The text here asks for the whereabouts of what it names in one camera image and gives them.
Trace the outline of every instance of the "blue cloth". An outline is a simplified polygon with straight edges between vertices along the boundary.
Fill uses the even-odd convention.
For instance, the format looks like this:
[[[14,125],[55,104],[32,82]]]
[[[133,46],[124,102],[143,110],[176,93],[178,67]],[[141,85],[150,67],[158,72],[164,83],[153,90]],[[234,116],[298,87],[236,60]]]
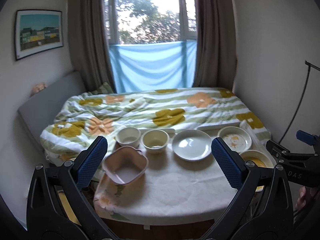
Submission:
[[[117,93],[191,87],[196,45],[194,40],[110,45]]]

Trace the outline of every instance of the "picture frame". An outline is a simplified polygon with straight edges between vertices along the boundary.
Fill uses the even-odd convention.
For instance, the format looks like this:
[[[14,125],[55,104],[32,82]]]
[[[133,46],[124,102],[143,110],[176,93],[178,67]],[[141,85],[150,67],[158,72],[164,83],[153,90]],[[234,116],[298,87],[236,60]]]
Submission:
[[[62,11],[18,10],[14,44],[16,60],[63,47]]]

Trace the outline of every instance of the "window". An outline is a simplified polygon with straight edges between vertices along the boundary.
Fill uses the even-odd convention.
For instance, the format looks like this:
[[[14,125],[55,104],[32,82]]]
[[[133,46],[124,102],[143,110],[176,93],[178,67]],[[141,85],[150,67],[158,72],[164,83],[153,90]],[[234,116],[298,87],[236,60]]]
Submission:
[[[195,0],[104,0],[110,44],[196,39]]]

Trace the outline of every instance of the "curtain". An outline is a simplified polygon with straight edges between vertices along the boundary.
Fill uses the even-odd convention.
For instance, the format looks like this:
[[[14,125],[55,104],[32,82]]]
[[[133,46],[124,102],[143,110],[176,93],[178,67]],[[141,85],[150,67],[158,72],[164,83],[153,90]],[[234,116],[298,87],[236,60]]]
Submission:
[[[197,56],[194,87],[232,90],[236,31],[232,0],[196,0]]]
[[[103,0],[68,0],[68,41],[71,63],[87,90],[107,82],[114,89],[102,14]]]
[[[118,93],[191,87],[196,41],[110,45]]]

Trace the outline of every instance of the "white wall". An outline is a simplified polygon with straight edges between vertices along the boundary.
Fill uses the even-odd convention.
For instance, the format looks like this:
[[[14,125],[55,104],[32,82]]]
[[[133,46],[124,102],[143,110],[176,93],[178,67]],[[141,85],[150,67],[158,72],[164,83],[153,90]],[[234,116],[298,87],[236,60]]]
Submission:
[[[320,66],[320,9],[313,0],[234,0],[238,69],[235,93],[278,141],[302,93],[307,60]],[[297,130],[320,133],[320,72],[311,69],[305,97],[282,145],[313,152]],[[298,186],[292,187],[297,199]]]
[[[26,219],[26,201],[34,167],[45,162],[17,119],[17,109],[33,85],[47,85],[72,71],[68,52],[67,0],[8,0],[0,12],[0,193],[12,213]],[[14,59],[14,19],[18,9],[63,11],[64,47]]]

